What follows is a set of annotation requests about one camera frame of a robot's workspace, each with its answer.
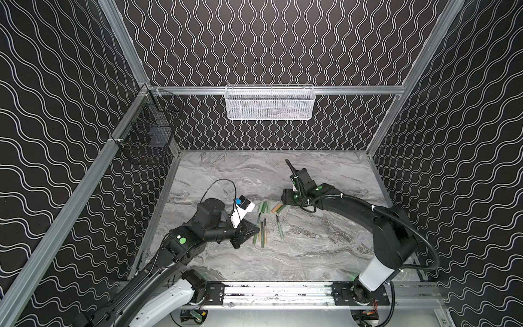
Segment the wire basket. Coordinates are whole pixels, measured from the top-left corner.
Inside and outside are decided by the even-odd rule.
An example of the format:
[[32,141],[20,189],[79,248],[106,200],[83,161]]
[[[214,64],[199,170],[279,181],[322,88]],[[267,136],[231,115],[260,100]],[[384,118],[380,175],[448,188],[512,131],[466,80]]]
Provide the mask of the wire basket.
[[231,120],[309,120],[316,95],[312,85],[227,85]]
[[124,156],[136,165],[168,164],[172,160],[172,120],[171,113],[158,111],[157,105],[146,99],[118,142]]

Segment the marble tabletop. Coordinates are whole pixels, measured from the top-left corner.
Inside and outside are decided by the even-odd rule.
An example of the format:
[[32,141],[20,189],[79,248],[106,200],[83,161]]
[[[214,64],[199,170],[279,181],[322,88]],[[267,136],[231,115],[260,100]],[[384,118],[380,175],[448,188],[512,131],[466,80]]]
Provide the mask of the marble tabletop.
[[[237,195],[254,203],[275,206],[284,188],[290,188],[289,159],[296,169],[307,168],[319,185],[328,183],[371,203],[386,205],[385,198],[364,153],[354,152],[184,152],[169,199],[145,262],[152,257],[170,229],[189,220],[209,185],[218,178],[236,184]],[[231,183],[218,182],[206,197],[222,200],[230,208]],[[257,208],[245,217],[256,223]],[[280,214],[282,241],[273,214],[267,219],[267,245],[252,239],[235,250],[230,242],[208,243],[190,264],[208,279],[217,280],[353,280],[373,257],[372,235],[362,226],[335,213],[307,213],[286,207]],[[419,280],[407,270],[395,280]]]

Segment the black mounting plate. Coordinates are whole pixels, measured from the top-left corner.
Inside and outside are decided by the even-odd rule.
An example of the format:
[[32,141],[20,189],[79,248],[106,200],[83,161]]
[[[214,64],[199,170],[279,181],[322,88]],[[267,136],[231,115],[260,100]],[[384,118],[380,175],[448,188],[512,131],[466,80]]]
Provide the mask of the black mounting plate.
[[205,304],[209,306],[221,306],[223,304],[223,291],[225,285],[219,281],[208,281],[205,294],[209,297]]
[[[366,306],[365,304],[358,303],[352,298],[352,291],[350,290],[353,286],[352,281],[336,281],[332,283],[332,297],[334,298],[334,304],[337,306]],[[374,298],[379,306],[389,306],[390,301],[387,296],[385,286],[381,285],[374,291]]]

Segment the wavy pattern wall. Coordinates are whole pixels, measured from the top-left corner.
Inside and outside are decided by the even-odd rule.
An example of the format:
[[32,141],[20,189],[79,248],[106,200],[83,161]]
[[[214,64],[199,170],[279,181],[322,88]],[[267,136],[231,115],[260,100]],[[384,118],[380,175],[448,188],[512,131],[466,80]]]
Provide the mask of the wavy pattern wall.
[[523,324],[522,85],[523,1],[467,1],[375,157],[460,327]]
[[[174,109],[162,92],[162,106]],[[190,96],[176,121],[186,150],[360,150],[378,129],[392,95],[317,96],[312,119],[229,120],[223,96]]]
[[153,85],[400,85],[446,0],[118,0]]
[[0,298],[137,93],[94,0],[0,0]]
[[42,278],[17,326],[68,326],[95,310],[127,280],[169,165],[113,159]]

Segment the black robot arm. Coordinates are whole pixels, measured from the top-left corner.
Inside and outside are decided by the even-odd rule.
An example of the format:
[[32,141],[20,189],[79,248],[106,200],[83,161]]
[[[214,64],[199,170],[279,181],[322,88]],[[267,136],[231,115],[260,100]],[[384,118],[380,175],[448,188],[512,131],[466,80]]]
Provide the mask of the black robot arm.
[[[411,225],[405,210],[398,206],[386,208],[372,205],[358,197],[344,194],[329,184],[316,185],[307,169],[297,171],[286,159],[291,169],[293,189],[285,189],[281,201],[314,213],[322,209],[348,218],[373,234],[375,258],[356,278],[352,296],[358,302],[368,303],[373,292],[387,280],[391,280],[402,268],[434,270],[439,266],[436,250]],[[433,254],[429,266],[405,265],[405,261],[421,243]]]
[[[248,200],[239,206],[247,205]],[[125,327],[139,310],[175,276],[178,280],[187,264],[205,249],[207,242],[230,240],[235,249],[259,232],[259,228],[243,219],[235,229],[225,204],[209,198],[198,204],[195,215],[182,226],[170,230],[160,249],[116,296],[95,312],[83,312],[76,317],[73,327]],[[201,287],[195,289],[192,302],[203,297]]]

